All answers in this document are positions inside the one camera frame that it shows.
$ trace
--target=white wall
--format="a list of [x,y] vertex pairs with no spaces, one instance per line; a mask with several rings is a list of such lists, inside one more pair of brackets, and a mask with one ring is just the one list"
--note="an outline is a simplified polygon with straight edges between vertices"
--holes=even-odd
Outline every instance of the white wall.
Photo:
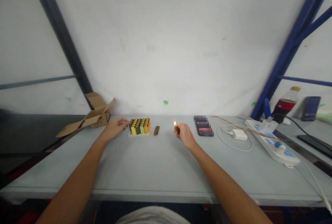
[[[332,5],[332,0],[324,0],[316,19]],[[328,19],[301,44],[285,76],[332,82],[332,19]],[[299,102],[306,96],[321,96],[321,104],[332,112],[332,88],[307,83],[283,80],[274,94],[271,105],[274,108],[278,99],[292,86],[301,86]],[[301,104],[297,104],[290,115]]]
[[[39,0],[0,0],[0,84],[72,75]],[[75,79],[0,91],[0,107],[28,114],[86,114]]]
[[166,115],[249,115],[303,1],[57,0],[93,90]]

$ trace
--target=smartphone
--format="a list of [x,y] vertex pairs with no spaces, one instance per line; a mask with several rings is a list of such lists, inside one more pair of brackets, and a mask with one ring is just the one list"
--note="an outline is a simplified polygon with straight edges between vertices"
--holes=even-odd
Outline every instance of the smartphone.
[[200,136],[214,136],[214,132],[206,116],[194,116],[198,135]]
[[301,121],[314,121],[321,97],[306,97],[303,102]]
[[332,159],[332,146],[318,138],[313,139],[308,135],[298,135],[297,138]]

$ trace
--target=lighter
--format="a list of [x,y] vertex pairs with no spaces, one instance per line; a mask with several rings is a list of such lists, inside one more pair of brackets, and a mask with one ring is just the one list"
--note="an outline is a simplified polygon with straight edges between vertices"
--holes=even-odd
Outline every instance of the lighter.
[[176,122],[174,121],[174,129],[180,134],[180,128],[176,125]]

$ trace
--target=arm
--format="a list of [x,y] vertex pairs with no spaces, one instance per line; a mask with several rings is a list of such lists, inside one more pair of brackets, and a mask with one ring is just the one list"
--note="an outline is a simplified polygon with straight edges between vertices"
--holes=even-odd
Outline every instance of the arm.
[[113,119],[79,163],[53,200],[41,214],[37,224],[76,223],[89,199],[101,155],[108,141],[128,124],[125,118]]
[[272,224],[247,193],[196,143],[188,125],[178,126],[180,134],[174,130],[176,136],[197,160],[231,222]]

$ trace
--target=hand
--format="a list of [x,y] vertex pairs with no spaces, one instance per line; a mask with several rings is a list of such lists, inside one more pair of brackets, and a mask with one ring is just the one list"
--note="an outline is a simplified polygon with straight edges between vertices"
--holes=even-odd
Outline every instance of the hand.
[[98,139],[105,142],[110,141],[112,138],[116,137],[122,130],[125,130],[128,126],[128,119],[126,118],[115,118],[110,121],[103,132],[100,134]]
[[178,127],[180,128],[180,134],[178,134],[175,129],[174,132],[176,133],[176,137],[181,140],[183,146],[185,146],[187,149],[190,149],[195,144],[197,144],[187,124],[180,123],[178,124]]

